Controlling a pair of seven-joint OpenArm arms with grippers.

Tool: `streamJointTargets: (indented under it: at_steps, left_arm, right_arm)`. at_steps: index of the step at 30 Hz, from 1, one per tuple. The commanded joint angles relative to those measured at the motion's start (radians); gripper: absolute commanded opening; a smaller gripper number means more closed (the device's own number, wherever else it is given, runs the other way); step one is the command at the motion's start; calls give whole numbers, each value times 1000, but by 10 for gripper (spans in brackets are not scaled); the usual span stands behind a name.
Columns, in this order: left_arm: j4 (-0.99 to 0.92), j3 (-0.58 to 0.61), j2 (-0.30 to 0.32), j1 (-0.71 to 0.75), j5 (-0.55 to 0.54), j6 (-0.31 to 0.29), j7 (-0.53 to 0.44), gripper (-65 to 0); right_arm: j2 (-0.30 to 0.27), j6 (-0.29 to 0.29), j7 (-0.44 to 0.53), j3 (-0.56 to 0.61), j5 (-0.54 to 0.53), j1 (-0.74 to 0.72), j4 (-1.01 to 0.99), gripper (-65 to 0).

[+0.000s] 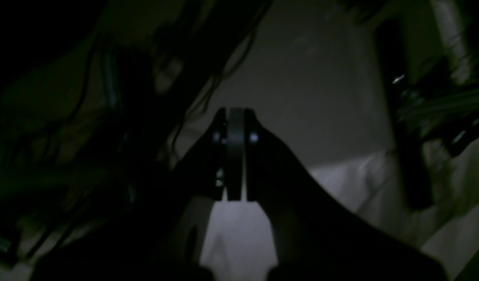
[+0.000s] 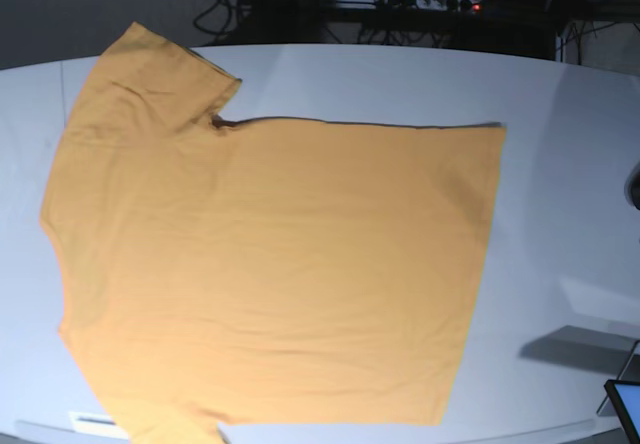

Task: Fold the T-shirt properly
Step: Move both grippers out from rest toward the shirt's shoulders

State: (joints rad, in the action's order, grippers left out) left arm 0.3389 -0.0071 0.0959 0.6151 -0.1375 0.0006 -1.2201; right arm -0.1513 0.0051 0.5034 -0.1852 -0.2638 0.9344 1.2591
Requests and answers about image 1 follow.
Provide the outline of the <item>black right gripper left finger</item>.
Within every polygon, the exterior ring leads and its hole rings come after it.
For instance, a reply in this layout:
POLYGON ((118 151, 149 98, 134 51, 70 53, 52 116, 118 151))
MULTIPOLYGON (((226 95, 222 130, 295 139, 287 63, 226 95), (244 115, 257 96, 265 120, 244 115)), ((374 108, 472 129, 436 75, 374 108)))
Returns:
POLYGON ((164 254, 173 228, 197 196, 221 199, 216 173, 225 153, 226 110, 168 175, 121 218, 41 258, 34 281, 213 281, 211 270, 164 254))

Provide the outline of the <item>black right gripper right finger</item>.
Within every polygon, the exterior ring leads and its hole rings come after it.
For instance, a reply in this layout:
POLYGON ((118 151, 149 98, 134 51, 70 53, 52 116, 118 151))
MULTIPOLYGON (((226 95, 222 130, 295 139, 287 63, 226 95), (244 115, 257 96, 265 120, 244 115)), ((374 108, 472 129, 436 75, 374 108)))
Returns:
POLYGON ((244 110, 247 199, 269 218, 278 265, 268 281, 446 281, 434 258, 336 201, 296 155, 244 110))

